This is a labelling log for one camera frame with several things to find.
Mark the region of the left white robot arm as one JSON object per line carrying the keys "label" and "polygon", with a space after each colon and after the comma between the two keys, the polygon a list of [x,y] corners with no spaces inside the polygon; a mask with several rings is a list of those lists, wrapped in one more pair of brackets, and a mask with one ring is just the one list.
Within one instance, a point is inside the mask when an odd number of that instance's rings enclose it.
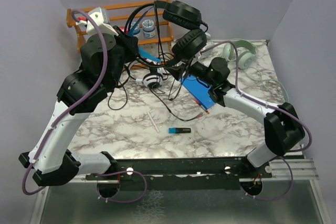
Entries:
{"label": "left white robot arm", "polygon": [[139,56],[136,37],[122,31],[103,37],[107,68],[100,84],[96,82],[103,67],[103,47],[95,34],[80,48],[80,67],[63,81],[52,117],[38,144],[19,156],[26,169],[35,170],[33,180],[38,186],[64,185],[80,174],[96,173],[104,179],[115,175],[116,161],[108,152],[79,154],[68,149],[81,124],[118,87],[124,65]]}

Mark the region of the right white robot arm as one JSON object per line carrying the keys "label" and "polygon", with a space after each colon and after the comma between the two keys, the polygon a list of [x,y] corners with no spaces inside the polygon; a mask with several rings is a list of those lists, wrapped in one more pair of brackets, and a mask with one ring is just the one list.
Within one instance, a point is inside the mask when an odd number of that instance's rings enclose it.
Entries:
{"label": "right white robot arm", "polygon": [[196,62],[188,67],[183,63],[167,70],[176,80],[181,80],[184,72],[194,76],[209,86],[208,94],[213,102],[235,109],[264,126],[264,142],[243,158],[241,171],[246,177],[254,177],[265,163],[290,152],[305,136],[303,125],[290,103],[268,103],[238,90],[227,79],[230,69],[223,58],[212,59],[208,66]]}

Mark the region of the black white headphones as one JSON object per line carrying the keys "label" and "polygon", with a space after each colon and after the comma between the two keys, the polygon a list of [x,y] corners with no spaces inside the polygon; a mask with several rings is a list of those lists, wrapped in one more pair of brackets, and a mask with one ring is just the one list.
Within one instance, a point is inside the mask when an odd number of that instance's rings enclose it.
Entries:
{"label": "black white headphones", "polygon": [[149,71],[150,72],[144,75],[142,79],[136,78],[135,82],[149,89],[159,88],[163,84],[163,68],[149,67]]}

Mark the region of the grey white headphones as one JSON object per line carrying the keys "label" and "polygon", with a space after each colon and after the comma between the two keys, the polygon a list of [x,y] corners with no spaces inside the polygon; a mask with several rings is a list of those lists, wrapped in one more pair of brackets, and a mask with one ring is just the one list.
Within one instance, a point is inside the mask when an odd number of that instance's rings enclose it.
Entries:
{"label": "grey white headphones", "polygon": [[200,52],[197,53],[197,58],[200,59],[204,59],[208,56],[211,55],[212,53],[212,49],[208,50],[207,52],[203,52],[204,50],[207,50],[208,48],[212,47],[215,43],[211,40],[211,35],[210,33],[205,33],[206,35],[206,39],[207,39],[207,43],[206,45],[200,50]]}

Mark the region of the mint green headphones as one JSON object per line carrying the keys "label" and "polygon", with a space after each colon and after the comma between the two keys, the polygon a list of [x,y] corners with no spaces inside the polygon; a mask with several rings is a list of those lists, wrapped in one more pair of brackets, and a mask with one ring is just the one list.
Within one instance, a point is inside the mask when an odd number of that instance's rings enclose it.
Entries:
{"label": "mint green headphones", "polygon": [[222,57],[228,62],[236,61],[239,69],[247,69],[257,56],[257,47],[247,40],[238,39],[227,43]]}

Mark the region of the left blue white jar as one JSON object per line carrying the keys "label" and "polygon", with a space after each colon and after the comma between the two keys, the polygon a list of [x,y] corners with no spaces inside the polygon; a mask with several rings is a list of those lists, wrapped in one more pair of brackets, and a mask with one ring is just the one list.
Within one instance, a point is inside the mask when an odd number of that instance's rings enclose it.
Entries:
{"label": "left blue white jar", "polygon": [[141,29],[140,29],[140,25],[137,24],[136,22],[132,22],[131,23],[131,28],[130,28],[130,32],[129,34],[131,36],[136,37],[137,39],[141,38]]}

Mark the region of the blue white jar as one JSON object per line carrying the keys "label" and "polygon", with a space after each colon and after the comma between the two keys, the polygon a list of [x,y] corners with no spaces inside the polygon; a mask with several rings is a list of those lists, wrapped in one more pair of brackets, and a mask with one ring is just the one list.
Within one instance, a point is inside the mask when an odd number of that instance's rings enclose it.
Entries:
{"label": "blue white jar", "polygon": [[140,25],[137,24],[136,22],[132,22],[131,23],[131,28],[130,28],[130,32],[129,34],[131,36],[136,37],[137,39],[141,38],[141,29],[140,29]]}
{"label": "blue white jar", "polygon": [[142,30],[145,38],[155,37],[155,22],[151,19],[146,19],[142,22]]}

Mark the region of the right blue white jar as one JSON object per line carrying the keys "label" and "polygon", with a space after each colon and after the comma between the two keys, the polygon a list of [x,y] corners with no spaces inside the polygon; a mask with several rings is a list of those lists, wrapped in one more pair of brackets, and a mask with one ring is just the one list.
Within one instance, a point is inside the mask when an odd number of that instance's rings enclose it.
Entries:
{"label": "right blue white jar", "polygon": [[151,19],[146,19],[142,22],[142,30],[145,38],[155,37],[155,22]]}

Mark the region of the blue notebook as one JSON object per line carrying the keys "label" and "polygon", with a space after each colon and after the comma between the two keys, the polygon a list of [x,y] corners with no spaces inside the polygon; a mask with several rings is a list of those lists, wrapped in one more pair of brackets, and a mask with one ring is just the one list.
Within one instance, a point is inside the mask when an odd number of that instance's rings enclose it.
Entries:
{"label": "blue notebook", "polygon": [[209,88],[198,81],[194,76],[188,76],[181,81],[182,86],[208,110],[215,105],[215,102],[208,94]]}

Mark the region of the red pen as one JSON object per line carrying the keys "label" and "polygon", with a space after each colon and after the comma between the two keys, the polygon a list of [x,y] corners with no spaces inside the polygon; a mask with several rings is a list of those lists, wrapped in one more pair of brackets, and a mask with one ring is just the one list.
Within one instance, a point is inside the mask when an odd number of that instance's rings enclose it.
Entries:
{"label": "red pen", "polygon": [[198,99],[194,98],[194,100],[206,114],[209,114],[209,111],[199,102]]}

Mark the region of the white stick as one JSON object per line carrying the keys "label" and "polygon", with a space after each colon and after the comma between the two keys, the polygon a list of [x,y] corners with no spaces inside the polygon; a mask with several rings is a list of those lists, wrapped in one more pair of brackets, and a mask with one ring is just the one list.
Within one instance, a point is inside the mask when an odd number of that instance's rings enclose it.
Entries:
{"label": "white stick", "polygon": [[153,119],[153,117],[152,117],[152,115],[151,115],[151,113],[149,111],[147,111],[147,115],[148,115],[148,117],[149,117],[149,119],[150,119],[150,121],[151,121],[154,129],[156,130],[156,132],[159,133],[160,130],[159,130],[158,126],[156,125],[156,123],[155,123],[155,121],[154,121],[154,119]]}

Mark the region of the blue black highlighter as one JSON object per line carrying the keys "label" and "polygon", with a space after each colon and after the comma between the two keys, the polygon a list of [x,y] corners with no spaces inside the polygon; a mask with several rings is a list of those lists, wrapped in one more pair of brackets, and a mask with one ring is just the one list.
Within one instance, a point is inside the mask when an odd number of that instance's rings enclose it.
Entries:
{"label": "blue black highlighter", "polygon": [[191,128],[187,127],[170,127],[169,134],[187,134],[191,133]]}

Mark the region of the wooden shelf rack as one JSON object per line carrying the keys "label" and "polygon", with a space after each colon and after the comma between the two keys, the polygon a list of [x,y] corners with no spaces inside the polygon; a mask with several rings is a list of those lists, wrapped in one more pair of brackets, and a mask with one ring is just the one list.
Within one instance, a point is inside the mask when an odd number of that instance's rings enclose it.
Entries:
{"label": "wooden shelf rack", "polygon": [[[124,4],[118,4],[118,5],[110,5],[110,6],[103,6],[102,8],[106,10],[107,12],[117,10],[117,9],[125,9],[125,8],[138,8],[141,6],[144,6],[145,12],[141,13],[138,12],[134,16],[134,21],[139,23],[140,28],[143,27],[142,25],[142,19],[144,18],[150,18],[150,17],[155,17],[155,12],[150,12],[150,6],[151,1],[146,1],[146,2],[135,2],[135,3],[124,3]],[[129,29],[125,28],[125,25],[122,24],[122,22],[127,22],[128,21],[128,16],[112,16],[109,18],[108,24],[115,29],[117,32],[128,32]],[[90,37],[88,35],[86,28],[80,28],[80,26],[84,26],[86,22],[86,18],[84,17],[77,17],[73,18],[73,12],[71,9],[67,10],[67,17],[66,17],[66,23],[69,28],[73,27],[76,30],[77,34],[77,49],[80,51],[81,47],[86,44],[87,40],[85,39],[85,36]],[[138,40],[138,45],[147,45],[147,44],[157,44],[159,42],[162,43],[167,43],[169,46],[172,45],[172,42],[174,40],[173,36],[173,31],[172,31],[172,23],[170,21],[161,21],[156,26],[162,27],[166,26],[167,28],[167,33],[166,36],[161,38],[161,39],[155,39],[155,38],[149,38],[145,39],[142,38]],[[125,63],[130,63],[130,62],[149,62],[150,60],[153,62],[157,62],[161,65],[164,65],[163,60],[154,57],[152,54],[146,52],[146,51],[141,51],[138,49],[138,54],[135,54],[135,51],[132,49],[124,49],[124,60]],[[91,68],[93,71],[101,71],[103,64],[103,52],[101,49],[98,50],[97,54],[86,54],[82,56],[82,66],[84,68]]]}

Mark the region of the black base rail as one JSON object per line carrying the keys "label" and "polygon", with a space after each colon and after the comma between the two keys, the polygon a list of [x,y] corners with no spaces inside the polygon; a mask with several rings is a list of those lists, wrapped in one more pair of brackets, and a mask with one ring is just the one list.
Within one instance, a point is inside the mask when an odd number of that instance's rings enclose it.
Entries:
{"label": "black base rail", "polygon": [[107,189],[148,190],[239,190],[260,174],[271,178],[270,162],[259,168],[244,157],[118,159],[111,175],[90,174],[86,180]]}

